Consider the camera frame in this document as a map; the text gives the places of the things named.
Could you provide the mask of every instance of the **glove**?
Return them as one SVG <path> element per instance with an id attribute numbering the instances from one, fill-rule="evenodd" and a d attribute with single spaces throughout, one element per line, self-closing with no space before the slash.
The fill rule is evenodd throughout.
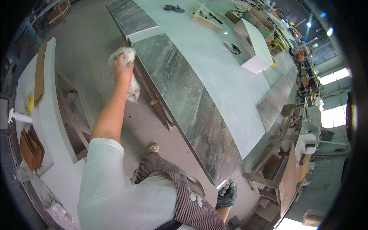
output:
<path id="1" fill-rule="evenodd" d="M 229 180 L 217 193 L 216 209 L 232 207 L 235 204 L 238 188 L 234 180 Z"/>

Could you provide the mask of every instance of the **rag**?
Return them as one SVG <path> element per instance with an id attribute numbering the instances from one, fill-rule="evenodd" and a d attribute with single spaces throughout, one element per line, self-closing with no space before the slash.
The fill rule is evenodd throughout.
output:
<path id="1" fill-rule="evenodd" d="M 125 55 L 125 65 L 127 66 L 129 62 L 134 62 L 135 59 L 135 51 L 131 47 L 120 47 L 113 54 L 111 54 L 108 64 L 113 66 L 114 61 L 120 56 L 120 54 Z M 134 74 L 132 74 L 132 80 L 130 80 L 128 92 L 127 92 L 127 100 L 136 103 L 139 95 L 141 94 L 141 86 L 138 84 Z"/>
<path id="2" fill-rule="evenodd" d="M 182 9 L 179 5 L 177 5 L 176 7 L 175 6 L 173 6 L 173 5 L 166 5 L 166 6 L 164 6 L 164 8 L 163 8 L 164 10 L 167 10 L 167 11 L 174 11 L 174 12 L 176 12 L 176 13 L 183 13 L 183 12 L 185 12 L 185 10 L 184 9 Z"/>

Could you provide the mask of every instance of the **wooden crate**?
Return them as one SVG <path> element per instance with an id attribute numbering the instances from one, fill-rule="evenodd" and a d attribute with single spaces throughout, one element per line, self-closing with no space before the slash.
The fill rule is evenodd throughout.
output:
<path id="1" fill-rule="evenodd" d="M 273 33 L 275 28 L 255 8 L 250 7 L 244 12 L 242 18 L 254 25 L 261 32 L 266 42 L 274 40 Z"/>

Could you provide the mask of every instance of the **worker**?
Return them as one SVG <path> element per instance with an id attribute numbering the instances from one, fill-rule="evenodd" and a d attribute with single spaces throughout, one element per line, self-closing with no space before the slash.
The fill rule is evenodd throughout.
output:
<path id="1" fill-rule="evenodd" d="M 217 194 L 216 208 L 199 181 L 162 159 L 159 146 L 143 154 L 133 178 L 124 172 L 120 143 L 125 99 L 133 63 L 124 54 L 113 63 L 115 86 L 92 129 L 77 213 L 82 230 L 225 230 L 237 197 L 234 181 Z"/>

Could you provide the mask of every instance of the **yellow tape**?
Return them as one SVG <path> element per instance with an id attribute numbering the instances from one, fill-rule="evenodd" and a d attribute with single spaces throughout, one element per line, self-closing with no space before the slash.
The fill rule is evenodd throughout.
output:
<path id="1" fill-rule="evenodd" d="M 25 110 L 29 112 L 33 107 L 33 97 L 32 95 L 28 95 L 27 100 L 25 101 Z"/>

